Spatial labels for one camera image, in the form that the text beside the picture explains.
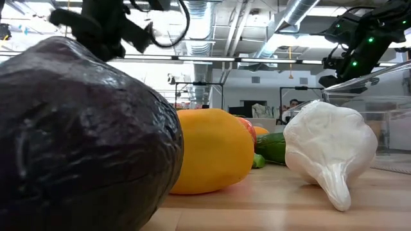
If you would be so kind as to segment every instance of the dark purple eggplant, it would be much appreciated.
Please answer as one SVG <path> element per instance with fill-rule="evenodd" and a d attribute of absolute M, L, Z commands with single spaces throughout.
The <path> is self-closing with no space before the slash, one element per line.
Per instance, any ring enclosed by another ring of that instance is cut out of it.
<path fill-rule="evenodd" d="M 182 157 L 175 109 L 79 43 L 0 64 L 0 230 L 139 230 Z"/>

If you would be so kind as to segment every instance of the wooden countertop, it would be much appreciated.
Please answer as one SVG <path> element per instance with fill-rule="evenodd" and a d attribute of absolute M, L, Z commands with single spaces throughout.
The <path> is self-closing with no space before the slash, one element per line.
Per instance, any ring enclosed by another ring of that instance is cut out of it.
<path fill-rule="evenodd" d="M 142 231 L 411 230 L 411 175 L 370 169 L 338 212 L 325 192 L 282 166 L 198 196 L 169 196 Z"/>

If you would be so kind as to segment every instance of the exposed ductwork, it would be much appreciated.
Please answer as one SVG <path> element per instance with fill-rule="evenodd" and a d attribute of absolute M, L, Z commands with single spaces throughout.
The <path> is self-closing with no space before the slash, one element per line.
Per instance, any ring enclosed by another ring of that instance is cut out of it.
<path fill-rule="evenodd" d="M 212 36 L 214 4 L 207 1 L 185 1 L 191 16 L 188 37 L 193 40 L 209 40 Z M 186 42 L 188 55 L 190 56 L 210 56 L 212 43 L 209 41 L 190 41 Z M 194 81 L 211 81 L 209 65 L 194 64 Z M 208 90 L 194 87 L 193 94 L 199 103 L 208 100 Z"/>
<path fill-rule="evenodd" d="M 278 48 L 276 43 L 281 35 L 277 33 L 297 33 L 300 30 L 301 21 L 319 2 L 320 0 L 289 0 L 286 9 L 277 13 L 271 20 L 267 28 L 269 39 L 254 54 L 254 58 L 270 58 Z"/>

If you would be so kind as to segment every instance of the person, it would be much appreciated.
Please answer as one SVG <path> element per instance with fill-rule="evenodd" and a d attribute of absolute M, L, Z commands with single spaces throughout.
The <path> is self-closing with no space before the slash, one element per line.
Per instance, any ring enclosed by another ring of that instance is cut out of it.
<path fill-rule="evenodd" d="M 290 106 L 286 110 L 284 110 L 284 107 L 283 107 L 283 114 L 281 116 L 281 119 L 282 119 L 283 122 L 285 122 L 285 123 L 289 122 L 290 116 L 291 116 L 289 109 L 298 106 L 299 103 L 300 102 L 297 99 L 291 99 L 290 100 Z"/>

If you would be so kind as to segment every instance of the clear plastic container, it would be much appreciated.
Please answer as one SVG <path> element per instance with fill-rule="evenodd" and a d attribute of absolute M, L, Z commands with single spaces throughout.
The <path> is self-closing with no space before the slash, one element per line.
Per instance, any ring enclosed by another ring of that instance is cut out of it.
<path fill-rule="evenodd" d="M 324 89 L 323 97 L 363 115 L 378 138 L 372 167 L 411 174 L 411 61 Z"/>

